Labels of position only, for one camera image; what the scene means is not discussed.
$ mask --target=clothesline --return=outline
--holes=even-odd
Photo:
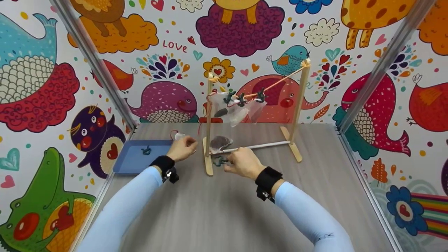
[[[290,74],[290,75],[284,77],[283,79],[279,80],[278,82],[276,82],[276,83],[274,83],[274,84],[268,86],[267,88],[264,89],[264,91],[269,90],[271,87],[274,87],[275,85],[281,83],[282,81],[286,80],[287,78],[289,78],[289,77],[291,77],[291,76],[297,74],[298,72],[302,71],[304,68],[309,67],[310,64],[309,64],[308,60],[309,60],[309,59],[306,59],[306,60],[304,60],[304,61],[301,63],[301,66],[302,66],[302,67],[301,67],[300,69],[294,71],[292,74]],[[209,80],[209,81],[211,81],[211,82],[213,82],[213,83],[216,83],[216,82],[218,81],[218,79],[219,79],[219,77],[217,77],[217,76],[213,76],[213,74],[212,74],[211,72],[208,73],[208,80]],[[244,99],[247,99],[247,98],[250,98],[250,97],[253,97],[253,96],[256,96],[256,95],[257,95],[257,93],[250,94],[250,95],[245,95],[245,96],[244,96]]]

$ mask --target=rainbow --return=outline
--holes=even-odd
[[[428,231],[419,233],[448,240],[448,197],[422,193],[411,193],[411,196],[412,201],[425,209],[422,217],[428,224]]]

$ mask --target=forearm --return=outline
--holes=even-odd
[[[272,188],[276,205],[313,244],[315,252],[354,252],[339,222],[305,192],[284,180]]]
[[[104,206],[77,251],[118,251],[122,236],[160,185],[162,178],[155,167],[132,179]]]

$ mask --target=colorful wall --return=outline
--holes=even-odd
[[[0,251],[66,252],[129,130],[48,1],[0,10]]]
[[[309,57],[300,122],[333,123],[347,87],[373,68],[374,52],[387,45],[414,0],[387,8],[385,0],[357,2],[71,0],[138,122],[203,122],[209,71],[219,77],[217,90],[248,94]],[[266,92],[258,122],[291,122],[299,78]]]
[[[448,248],[447,11],[438,0],[345,134],[406,252]],[[363,85],[349,86],[336,124]]]

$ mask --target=wooden drying rack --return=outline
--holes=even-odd
[[[304,61],[302,61],[300,69],[298,69],[297,71],[293,72],[292,74],[286,76],[285,78],[279,80],[278,82],[276,82],[264,89],[265,91],[267,91],[268,89],[281,83],[282,81],[286,80],[287,78],[297,74],[298,72],[302,72],[302,74],[300,76],[300,87],[299,87],[299,93],[298,93],[297,103],[296,103],[296,107],[295,107],[296,110],[294,112],[294,119],[292,122],[291,134],[289,133],[289,131],[286,127],[281,126],[280,130],[283,133],[285,141],[252,145],[252,146],[247,146],[247,148],[257,149],[257,148],[265,148],[265,147],[288,144],[289,147],[291,148],[291,151],[293,152],[294,157],[297,160],[297,163],[300,163],[302,161],[302,159],[303,159],[302,155],[300,154],[299,149],[297,148],[297,145],[294,143],[294,133],[296,132],[298,119],[300,116],[300,110],[302,109],[302,102],[303,102],[303,97],[305,96],[305,88],[306,88],[306,83],[308,81],[308,75],[310,74],[310,68],[311,68],[311,60],[305,59]],[[217,77],[213,77],[213,75],[211,73],[209,73],[209,79],[208,79],[208,85],[207,85],[207,95],[211,94],[213,83],[215,83],[217,80],[218,80]],[[256,95],[257,94],[245,95],[244,98],[248,99],[251,97],[255,97]],[[212,166],[211,156],[233,152],[233,151],[236,151],[237,148],[225,149],[218,153],[210,152],[211,102],[208,99],[207,99],[207,129],[206,129],[206,131],[207,131],[206,136],[202,139],[202,146],[203,146],[203,150],[204,150],[204,160],[205,160],[205,172],[207,173],[208,176],[213,176],[213,166]]]

